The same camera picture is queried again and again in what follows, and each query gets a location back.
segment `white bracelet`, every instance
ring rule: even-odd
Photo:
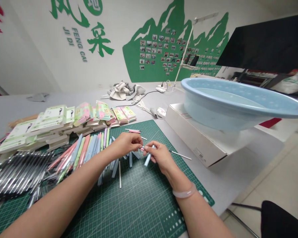
[[[176,191],[172,190],[172,193],[177,198],[188,198],[188,197],[192,196],[192,194],[194,194],[195,191],[196,191],[196,186],[194,183],[192,183],[192,187],[190,190],[188,190],[186,192],[176,192]]]

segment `floor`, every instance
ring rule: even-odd
[[[241,193],[236,203],[261,207],[270,200],[298,219],[298,133],[286,142],[284,149]],[[255,234],[261,237],[261,214],[250,209],[229,207]],[[242,225],[226,212],[221,215],[224,223],[237,237],[253,237]]]

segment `white bag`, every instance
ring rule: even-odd
[[[298,92],[298,73],[294,76],[283,79],[271,89],[286,94]]]

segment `chair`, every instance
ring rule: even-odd
[[[249,208],[261,212],[261,234],[262,238],[298,238],[298,219],[271,201],[263,201],[262,207],[254,207],[239,203],[232,203],[233,206]],[[232,215],[244,228],[254,237],[259,238],[238,216],[230,209],[227,213]]]

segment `gray table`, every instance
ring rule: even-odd
[[[151,84],[150,87],[147,84],[145,86],[147,92],[154,91],[155,87],[153,85],[155,84]],[[2,96],[0,97],[0,138],[4,135],[8,122],[40,113],[47,107],[58,104],[77,106],[86,101],[95,105],[96,100],[104,94],[106,94],[106,90],[82,93],[52,93],[47,98],[47,102],[30,102],[26,100],[28,95]],[[143,102],[148,108],[162,107],[167,110],[169,104],[181,103],[183,99],[184,93],[176,90],[170,94],[150,93],[143,99]],[[108,103],[109,106],[131,104],[130,101],[110,99],[103,101]],[[133,123],[155,119],[138,107],[133,106],[132,109],[137,115],[137,121]],[[282,142],[264,132],[260,132],[261,136],[243,148],[238,155],[233,154],[212,167],[205,168],[164,120],[155,119],[155,121],[176,150],[192,158],[192,161],[185,160],[185,162],[215,200],[213,209],[218,215],[225,211],[239,193],[244,191],[247,185],[283,148]]]

